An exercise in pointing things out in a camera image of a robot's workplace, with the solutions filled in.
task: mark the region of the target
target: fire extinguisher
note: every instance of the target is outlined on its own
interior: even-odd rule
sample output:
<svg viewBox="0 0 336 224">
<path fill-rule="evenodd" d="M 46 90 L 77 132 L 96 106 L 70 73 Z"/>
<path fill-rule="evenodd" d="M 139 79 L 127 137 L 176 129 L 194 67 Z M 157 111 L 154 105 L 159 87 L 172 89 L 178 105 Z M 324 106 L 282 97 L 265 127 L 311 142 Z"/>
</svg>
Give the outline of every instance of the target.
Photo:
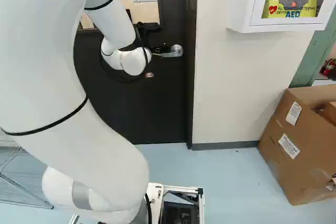
<svg viewBox="0 0 336 224">
<path fill-rule="evenodd" d="M 335 66 L 336 66 L 335 59 L 330 59 L 328 61 L 325 61 L 325 64 L 321 69 L 321 74 L 328 77 L 330 72 L 333 70 Z"/>
</svg>

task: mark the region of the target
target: baseboard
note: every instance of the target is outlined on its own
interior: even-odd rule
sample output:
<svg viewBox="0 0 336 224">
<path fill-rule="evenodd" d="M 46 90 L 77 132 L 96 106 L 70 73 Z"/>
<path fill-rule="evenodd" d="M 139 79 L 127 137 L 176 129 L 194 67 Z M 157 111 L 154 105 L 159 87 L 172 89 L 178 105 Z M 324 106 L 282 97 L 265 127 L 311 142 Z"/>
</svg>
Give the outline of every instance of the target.
<svg viewBox="0 0 336 224">
<path fill-rule="evenodd" d="M 192 150 L 205 151 L 205 150 L 220 150 L 220 149 L 254 148 L 258 146 L 258 142 L 259 141 L 193 144 Z"/>
</svg>

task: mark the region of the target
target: black ring band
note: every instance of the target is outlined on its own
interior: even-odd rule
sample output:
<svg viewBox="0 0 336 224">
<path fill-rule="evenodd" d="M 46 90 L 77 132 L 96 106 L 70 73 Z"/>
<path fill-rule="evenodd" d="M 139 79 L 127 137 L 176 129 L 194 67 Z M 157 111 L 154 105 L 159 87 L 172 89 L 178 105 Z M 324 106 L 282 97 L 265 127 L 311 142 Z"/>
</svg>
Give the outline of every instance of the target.
<svg viewBox="0 0 336 224">
<path fill-rule="evenodd" d="M 55 127 L 56 125 L 68 120 L 70 117 L 77 114 L 84 107 L 84 105 L 87 103 L 87 101 L 88 101 L 88 98 L 86 97 L 85 100 L 83 101 L 83 103 L 78 108 L 76 108 L 74 111 L 72 111 L 70 114 L 66 115 L 64 118 L 62 118 L 60 120 L 57 120 L 54 123 L 48 124 L 48 125 L 43 126 L 41 128 L 38 128 L 38 129 L 35 129 L 35 130 L 32 130 L 32 131 L 19 132 L 19 133 L 12 133 L 12 132 L 4 131 L 3 129 L 2 130 L 3 130 L 3 132 L 5 132 L 9 136 L 27 136 L 27 135 L 32 135 L 32 134 L 35 134 L 35 133 L 45 131 L 47 129 Z"/>
<path fill-rule="evenodd" d="M 113 0 L 108 0 L 105 4 L 102 4 L 102 5 L 97 6 L 97 7 L 87 7 L 87 8 L 84 8 L 84 10 L 99 10 L 99 9 L 102 9 L 105 6 L 109 5 L 112 1 Z"/>
</svg>

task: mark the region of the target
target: door handle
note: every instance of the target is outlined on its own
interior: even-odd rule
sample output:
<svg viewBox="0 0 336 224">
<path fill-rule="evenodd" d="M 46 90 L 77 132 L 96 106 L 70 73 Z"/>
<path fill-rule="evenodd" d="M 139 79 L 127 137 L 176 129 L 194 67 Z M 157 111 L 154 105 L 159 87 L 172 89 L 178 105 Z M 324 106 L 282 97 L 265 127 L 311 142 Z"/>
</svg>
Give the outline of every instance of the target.
<svg viewBox="0 0 336 224">
<path fill-rule="evenodd" d="M 161 56 L 163 58 L 175 58 L 175 57 L 181 57 L 183 55 L 183 47 L 180 45 L 174 45 L 171 47 L 171 51 L 168 53 L 158 54 L 153 52 L 152 55 Z"/>
</svg>

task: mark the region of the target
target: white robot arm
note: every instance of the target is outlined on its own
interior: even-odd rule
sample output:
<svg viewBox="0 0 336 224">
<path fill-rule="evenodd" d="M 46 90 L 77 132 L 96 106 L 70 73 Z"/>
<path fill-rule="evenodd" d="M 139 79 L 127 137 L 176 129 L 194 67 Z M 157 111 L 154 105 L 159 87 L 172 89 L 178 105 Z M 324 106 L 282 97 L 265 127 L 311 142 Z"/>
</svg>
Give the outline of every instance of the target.
<svg viewBox="0 0 336 224">
<path fill-rule="evenodd" d="M 141 50 L 118 51 L 135 39 L 125 9 L 119 0 L 0 2 L 1 128 L 50 166 L 43 190 L 56 206 L 105 223 L 130 223 L 148 186 L 148 165 L 98 117 L 72 57 L 85 8 L 105 35 L 104 59 L 129 74 L 141 73 Z"/>
</svg>

